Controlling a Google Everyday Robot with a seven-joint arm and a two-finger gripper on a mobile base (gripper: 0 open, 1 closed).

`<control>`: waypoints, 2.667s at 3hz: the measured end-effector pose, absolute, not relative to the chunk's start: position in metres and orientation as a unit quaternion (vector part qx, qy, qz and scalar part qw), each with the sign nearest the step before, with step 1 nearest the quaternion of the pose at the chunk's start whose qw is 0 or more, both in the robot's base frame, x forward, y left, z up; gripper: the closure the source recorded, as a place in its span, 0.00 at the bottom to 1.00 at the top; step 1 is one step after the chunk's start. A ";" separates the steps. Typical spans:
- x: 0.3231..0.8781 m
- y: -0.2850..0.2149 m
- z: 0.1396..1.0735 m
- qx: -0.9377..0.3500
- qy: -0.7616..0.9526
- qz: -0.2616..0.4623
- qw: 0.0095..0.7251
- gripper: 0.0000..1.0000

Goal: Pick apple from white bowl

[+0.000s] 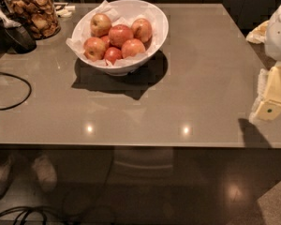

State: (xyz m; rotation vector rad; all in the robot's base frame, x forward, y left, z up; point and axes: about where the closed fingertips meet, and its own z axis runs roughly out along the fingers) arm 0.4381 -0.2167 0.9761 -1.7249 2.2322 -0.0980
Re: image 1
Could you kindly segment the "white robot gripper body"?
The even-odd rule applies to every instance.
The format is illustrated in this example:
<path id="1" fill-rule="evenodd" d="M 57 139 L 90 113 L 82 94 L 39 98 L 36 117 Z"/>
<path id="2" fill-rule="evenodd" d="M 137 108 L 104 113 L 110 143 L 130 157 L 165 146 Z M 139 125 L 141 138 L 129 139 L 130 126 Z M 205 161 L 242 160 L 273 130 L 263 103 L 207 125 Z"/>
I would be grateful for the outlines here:
<path id="1" fill-rule="evenodd" d="M 269 57 L 275 61 L 281 61 L 281 5 L 268 22 L 264 47 Z"/>

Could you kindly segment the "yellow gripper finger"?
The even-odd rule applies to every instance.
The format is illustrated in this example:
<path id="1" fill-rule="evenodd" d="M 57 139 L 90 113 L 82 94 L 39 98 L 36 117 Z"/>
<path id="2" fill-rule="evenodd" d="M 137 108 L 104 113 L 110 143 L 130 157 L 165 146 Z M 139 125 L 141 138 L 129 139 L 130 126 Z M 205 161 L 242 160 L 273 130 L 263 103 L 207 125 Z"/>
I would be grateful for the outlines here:
<path id="1" fill-rule="evenodd" d="M 252 31 L 248 33 L 246 36 L 246 40 L 253 44 L 260 44 L 265 41 L 266 30 L 268 27 L 268 21 L 265 21 L 254 28 Z"/>
<path id="2" fill-rule="evenodd" d="M 281 114 L 281 62 L 260 71 L 257 93 L 249 122 L 273 121 Z"/>

